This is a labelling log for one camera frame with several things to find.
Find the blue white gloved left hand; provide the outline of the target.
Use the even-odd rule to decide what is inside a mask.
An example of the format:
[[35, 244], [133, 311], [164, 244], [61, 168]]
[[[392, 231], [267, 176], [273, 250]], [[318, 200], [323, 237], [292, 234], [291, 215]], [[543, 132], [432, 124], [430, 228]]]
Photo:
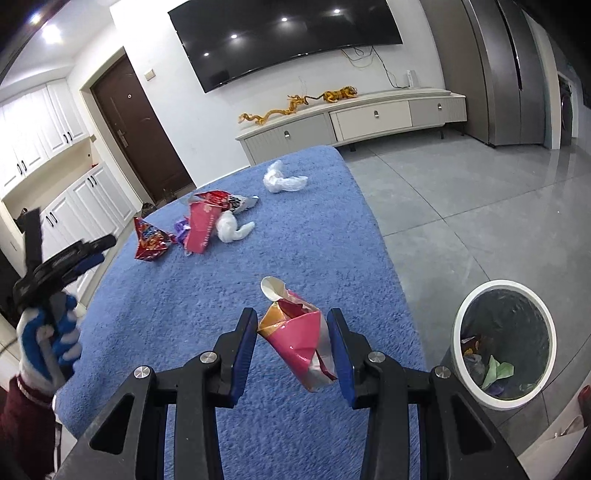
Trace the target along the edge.
[[73, 365], [82, 352], [75, 313], [77, 300], [61, 292], [52, 296], [51, 305], [58, 306], [62, 313], [55, 325], [47, 322], [43, 309], [28, 308], [16, 329], [20, 377], [26, 386], [49, 397], [72, 377]]

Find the dark red sleeve forearm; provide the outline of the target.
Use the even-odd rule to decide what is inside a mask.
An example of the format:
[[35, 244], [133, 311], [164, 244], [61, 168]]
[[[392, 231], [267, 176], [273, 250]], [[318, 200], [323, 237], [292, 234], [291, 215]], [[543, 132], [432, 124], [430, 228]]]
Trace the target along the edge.
[[54, 472], [54, 449], [52, 397], [13, 377], [1, 410], [1, 478], [46, 479]]

